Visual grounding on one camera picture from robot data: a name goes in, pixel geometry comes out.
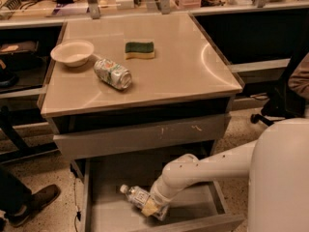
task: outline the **person's leg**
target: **person's leg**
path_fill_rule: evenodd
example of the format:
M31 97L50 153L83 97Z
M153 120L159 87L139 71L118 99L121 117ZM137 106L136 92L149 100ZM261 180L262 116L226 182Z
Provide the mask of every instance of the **person's leg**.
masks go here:
M16 176L0 165L0 210L16 214L31 198L32 192Z

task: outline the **soda can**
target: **soda can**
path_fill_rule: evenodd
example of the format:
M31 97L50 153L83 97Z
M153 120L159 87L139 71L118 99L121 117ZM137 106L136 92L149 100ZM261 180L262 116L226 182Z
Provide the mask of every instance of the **soda can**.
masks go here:
M110 59L97 60L94 70L99 79L118 90L124 90L132 83L130 71Z

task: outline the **green and yellow sponge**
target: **green and yellow sponge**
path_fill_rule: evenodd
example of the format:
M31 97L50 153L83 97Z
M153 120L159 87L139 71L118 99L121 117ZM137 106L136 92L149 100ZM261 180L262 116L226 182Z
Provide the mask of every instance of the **green and yellow sponge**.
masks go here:
M149 43L126 43L125 58L141 58L150 59L155 58L155 45L153 42Z

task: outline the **white bowl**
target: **white bowl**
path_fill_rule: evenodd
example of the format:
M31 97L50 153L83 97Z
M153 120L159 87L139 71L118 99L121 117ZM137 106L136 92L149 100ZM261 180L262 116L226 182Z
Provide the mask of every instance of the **white bowl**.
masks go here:
M94 53L94 45L87 41L73 40L58 44L50 52L53 60L69 67L85 64Z

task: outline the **wooden drawer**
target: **wooden drawer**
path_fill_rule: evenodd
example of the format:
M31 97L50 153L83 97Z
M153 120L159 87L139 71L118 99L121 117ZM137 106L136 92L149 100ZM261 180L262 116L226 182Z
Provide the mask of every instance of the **wooden drawer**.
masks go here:
M54 141L69 160L87 159L223 137L229 114L59 134Z
M187 152L182 146L87 159L80 231L231 231L243 216L229 213L217 182L194 185L172 201L164 221L144 217L120 193L122 184L149 190L165 163Z

